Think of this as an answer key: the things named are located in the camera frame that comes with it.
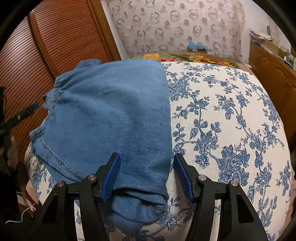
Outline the person's hand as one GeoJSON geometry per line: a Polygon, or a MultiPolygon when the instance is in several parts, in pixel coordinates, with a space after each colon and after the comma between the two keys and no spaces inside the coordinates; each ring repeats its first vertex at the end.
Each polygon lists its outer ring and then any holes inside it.
{"type": "Polygon", "coordinates": [[[7,161],[6,161],[7,165],[10,168],[16,169],[19,163],[19,157],[18,157],[17,144],[13,136],[11,136],[10,138],[10,146],[6,152],[6,157],[7,157],[7,161]]]}

